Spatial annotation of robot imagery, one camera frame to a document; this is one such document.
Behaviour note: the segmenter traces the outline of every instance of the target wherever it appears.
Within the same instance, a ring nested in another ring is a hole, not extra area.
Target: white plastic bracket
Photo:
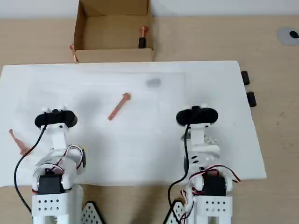
[[[82,224],[103,224],[98,211],[94,207],[93,203],[87,203],[82,210],[81,217]]]
[[[173,206],[173,210],[178,219],[180,219],[185,212],[185,208],[181,202],[175,202],[174,206]],[[170,210],[170,214],[169,214],[168,219],[166,220],[165,224],[175,224],[175,223],[177,223],[177,221],[176,221],[175,217],[173,216],[173,212]]]

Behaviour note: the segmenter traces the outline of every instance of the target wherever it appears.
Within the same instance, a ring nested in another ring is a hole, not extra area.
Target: red wire
[[[197,172],[197,173],[195,173],[195,174],[192,174],[192,175],[189,177],[189,179],[191,179],[191,178],[193,178],[193,177],[195,177],[195,176],[197,176],[197,175],[202,175],[202,174],[204,174],[204,173],[206,173],[206,172],[209,172],[211,169],[213,169],[213,168],[215,168],[215,167],[224,167],[224,168],[230,170],[230,171],[232,172],[232,174],[234,175],[234,177],[237,179],[237,181],[238,181],[238,182],[241,182],[241,180],[238,178],[238,176],[234,173],[234,171],[233,171],[232,169],[230,169],[230,168],[228,168],[228,167],[226,167],[226,166],[223,166],[223,165],[212,165],[212,166],[208,167],[208,169],[205,169],[205,170],[203,170],[203,171],[199,171],[199,172]]]

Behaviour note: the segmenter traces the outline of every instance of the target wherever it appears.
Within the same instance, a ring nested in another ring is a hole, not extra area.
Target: black cable
[[[184,175],[181,179],[179,179],[179,180],[173,182],[173,183],[169,186],[169,188],[168,188],[168,193],[167,193],[168,203],[169,203],[169,206],[170,206],[170,208],[171,208],[171,211],[172,211],[173,216],[175,217],[177,223],[179,223],[180,221],[179,221],[177,215],[175,214],[175,212],[174,212],[174,210],[173,210],[173,206],[172,206],[172,204],[171,204],[170,192],[171,192],[171,188],[172,188],[174,185],[176,185],[177,183],[182,182],[182,181],[187,177],[188,172],[189,172],[189,157],[188,157],[188,150],[187,150],[187,135],[188,135],[188,129],[189,129],[189,127],[190,127],[190,124],[191,124],[191,122],[189,122],[189,124],[187,125],[186,130],[185,130],[185,134],[184,134],[184,148],[185,148],[185,156],[186,156],[186,163],[187,163],[187,167],[186,167],[186,170],[185,170],[185,175]]]
[[[35,145],[34,145],[28,152],[26,152],[26,153],[22,156],[22,158],[18,161],[18,163],[17,163],[17,165],[15,166],[15,169],[14,169],[14,188],[15,188],[15,191],[17,192],[17,194],[18,194],[20,200],[23,202],[23,204],[24,204],[25,207],[28,209],[28,211],[30,212],[30,214],[31,214],[31,208],[29,207],[29,205],[27,204],[27,202],[26,202],[25,199],[23,198],[22,194],[21,194],[20,191],[19,191],[18,185],[17,185],[17,170],[18,170],[18,167],[19,167],[20,163],[22,162],[22,160],[23,160],[29,153],[31,153],[32,150],[33,150],[33,149],[37,146],[37,144],[40,142],[40,140],[41,140],[41,138],[42,138],[42,136],[43,136],[43,133],[44,133],[45,130],[46,130],[46,127],[47,127],[47,126],[45,126],[45,127],[43,128],[41,134],[39,135],[39,137],[38,137],[38,139],[37,139],[36,144],[35,144]]]
[[[182,221],[182,220],[189,218],[189,216],[191,215],[191,212],[192,212],[193,206],[194,206],[194,202],[192,203],[192,207],[191,207],[191,209],[190,209],[190,212],[189,212],[189,214],[188,214],[186,217],[183,217],[183,216],[182,216],[182,217],[181,217],[181,219],[180,219],[180,223],[181,223],[181,221]]]

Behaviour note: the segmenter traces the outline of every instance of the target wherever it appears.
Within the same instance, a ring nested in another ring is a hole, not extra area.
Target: box flap
[[[146,15],[148,0],[80,0],[87,16]]]
[[[151,62],[153,51],[145,49],[77,50],[80,63],[97,62]]]

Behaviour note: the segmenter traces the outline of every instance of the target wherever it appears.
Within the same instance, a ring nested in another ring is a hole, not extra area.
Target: perforated bracket
[[[185,208],[184,208],[182,202],[174,201],[172,204],[172,207],[173,207],[173,210],[174,210],[177,218],[180,219],[185,212]],[[168,211],[167,217],[164,220],[163,224],[176,224],[176,223],[177,223],[177,221],[176,221],[175,217],[173,216],[173,212],[170,209]]]
[[[208,217],[232,217],[233,198],[231,196],[196,197],[197,214]]]
[[[98,213],[97,208],[92,202],[86,203],[85,208],[82,210],[82,224],[103,224],[103,221]]]
[[[32,196],[32,216],[61,216],[68,214],[68,203],[72,203],[71,192]]]

